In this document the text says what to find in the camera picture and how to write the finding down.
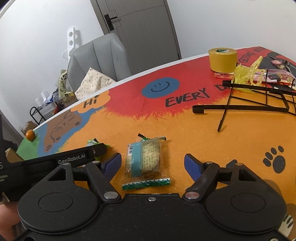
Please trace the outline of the person left hand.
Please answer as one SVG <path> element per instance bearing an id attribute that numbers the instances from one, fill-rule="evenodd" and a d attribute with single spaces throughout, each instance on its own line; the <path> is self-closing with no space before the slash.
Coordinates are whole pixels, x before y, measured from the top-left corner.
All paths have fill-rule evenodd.
<path id="1" fill-rule="evenodd" d="M 13 240 L 15 238 L 13 226 L 20 222 L 17 210 L 17 202 L 9 202 L 1 204 L 1 236 L 5 240 Z"/>

